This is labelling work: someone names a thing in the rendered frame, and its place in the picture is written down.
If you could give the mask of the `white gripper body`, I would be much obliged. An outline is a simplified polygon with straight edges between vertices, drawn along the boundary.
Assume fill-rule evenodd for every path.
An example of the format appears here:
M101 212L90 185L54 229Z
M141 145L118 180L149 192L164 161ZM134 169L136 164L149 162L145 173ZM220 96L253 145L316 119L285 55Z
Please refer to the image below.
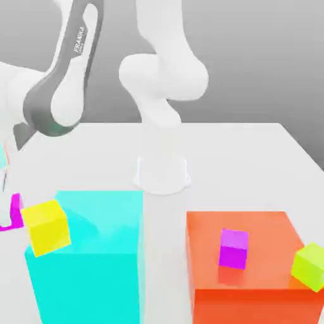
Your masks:
M8 188L9 168L0 169L0 226L10 226L11 192Z

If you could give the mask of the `small magenta cube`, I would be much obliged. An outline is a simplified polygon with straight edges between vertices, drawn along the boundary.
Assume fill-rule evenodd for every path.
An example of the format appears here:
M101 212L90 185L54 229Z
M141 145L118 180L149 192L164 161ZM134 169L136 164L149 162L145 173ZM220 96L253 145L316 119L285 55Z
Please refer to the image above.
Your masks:
M22 228L24 226L21 209L23 209L22 196L20 193L15 193L11 196L11 205L10 205L11 225L5 227L0 226L0 232Z
M248 232L223 228L220 238L220 266L244 270L248 252Z

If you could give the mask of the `large orange box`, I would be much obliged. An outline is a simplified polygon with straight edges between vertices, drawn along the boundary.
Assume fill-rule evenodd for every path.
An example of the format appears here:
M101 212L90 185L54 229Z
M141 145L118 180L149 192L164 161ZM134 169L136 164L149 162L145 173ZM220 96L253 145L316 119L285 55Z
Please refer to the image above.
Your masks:
M246 269L219 266L222 229L247 232ZM324 289L292 277L304 244L283 211L189 211L186 257L192 324L318 324Z

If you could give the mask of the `large cyan box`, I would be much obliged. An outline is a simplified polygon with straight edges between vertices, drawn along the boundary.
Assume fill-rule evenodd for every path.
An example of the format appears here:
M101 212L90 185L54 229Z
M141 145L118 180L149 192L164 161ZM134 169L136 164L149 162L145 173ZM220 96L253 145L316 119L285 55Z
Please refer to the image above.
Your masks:
M72 243L43 256L25 250L42 324L144 324L140 190L61 190Z

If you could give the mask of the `small yellow cube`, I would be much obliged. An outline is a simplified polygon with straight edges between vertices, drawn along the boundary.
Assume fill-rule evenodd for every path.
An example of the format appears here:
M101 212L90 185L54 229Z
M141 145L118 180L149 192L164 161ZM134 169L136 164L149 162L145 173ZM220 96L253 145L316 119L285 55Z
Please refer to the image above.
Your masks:
M72 243L67 216L57 200L23 208L21 214L35 257Z

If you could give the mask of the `small lime green cube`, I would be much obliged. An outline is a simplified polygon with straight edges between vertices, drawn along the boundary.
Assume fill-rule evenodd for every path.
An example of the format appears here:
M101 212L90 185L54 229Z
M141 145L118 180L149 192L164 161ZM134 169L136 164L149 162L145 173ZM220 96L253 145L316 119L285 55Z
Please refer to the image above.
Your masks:
M324 247L312 242L295 253L291 273L314 292L324 288Z

